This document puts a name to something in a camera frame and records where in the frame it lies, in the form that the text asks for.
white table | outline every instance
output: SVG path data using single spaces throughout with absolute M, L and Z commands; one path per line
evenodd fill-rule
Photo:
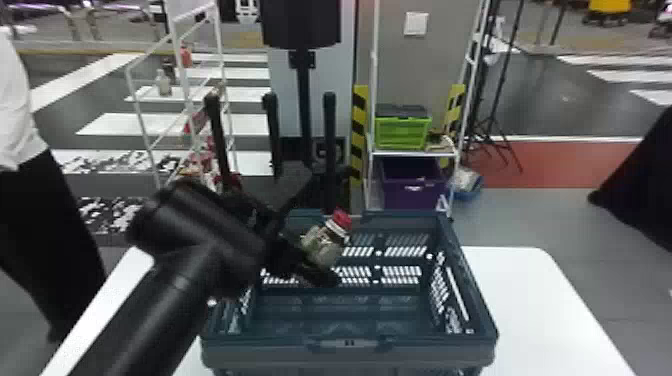
M 538 248 L 464 247 L 495 319 L 500 337 L 495 362 L 483 376 L 634 376 L 557 264 Z M 43 371 L 69 372 L 102 330 L 152 260 L 129 250 L 108 282 Z M 212 376 L 200 358 L 199 340 L 177 376 Z

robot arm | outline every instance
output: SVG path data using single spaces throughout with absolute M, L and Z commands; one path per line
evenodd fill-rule
M 128 231 L 153 267 L 74 366 L 54 372 L 49 364 L 43 376 L 171 375 L 205 323 L 208 300 L 238 296 L 262 267 L 313 285 L 338 284 L 283 227 L 279 213 L 237 190 L 220 197 L 188 180 L 161 190 Z

bottle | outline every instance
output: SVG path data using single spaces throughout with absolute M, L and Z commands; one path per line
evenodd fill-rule
M 191 59 L 191 50 L 187 46 L 180 47 L 180 58 L 182 59 L 182 66 L 185 68 L 191 68 L 194 65 L 193 60 Z
M 173 95 L 173 88 L 170 86 L 170 78 L 166 76 L 163 69 L 156 70 L 156 87 L 159 89 L 159 95 L 169 97 Z
M 334 210 L 324 226 L 313 226 L 301 238 L 301 248 L 308 257 L 322 268 L 329 268 L 343 254 L 348 242 L 348 233 L 352 229 L 352 220 L 341 209 Z

yellow object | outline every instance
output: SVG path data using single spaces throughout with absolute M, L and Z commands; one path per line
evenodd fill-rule
M 368 102 L 369 87 L 355 85 L 352 92 L 352 133 L 350 135 L 350 167 L 354 170 L 350 177 L 351 191 L 362 186 L 364 176 Z
M 632 9 L 630 0 L 590 0 L 588 9 L 598 13 L 626 13 Z
M 448 103 L 446 104 L 446 115 L 443 118 L 444 132 L 455 140 L 457 137 L 457 122 L 462 114 L 462 101 L 460 100 L 467 87 L 464 84 L 453 84 L 448 94 Z M 450 158 L 439 158 L 439 167 L 447 168 L 450 165 Z

basket handle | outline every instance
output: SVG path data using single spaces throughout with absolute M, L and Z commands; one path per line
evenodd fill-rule
M 387 338 L 364 339 L 343 338 L 326 340 L 306 340 L 306 348 L 313 353 L 324 353 L 330 350 L 372 350 L 373 352 L 386 352 L 394 347 L 392 341 Z

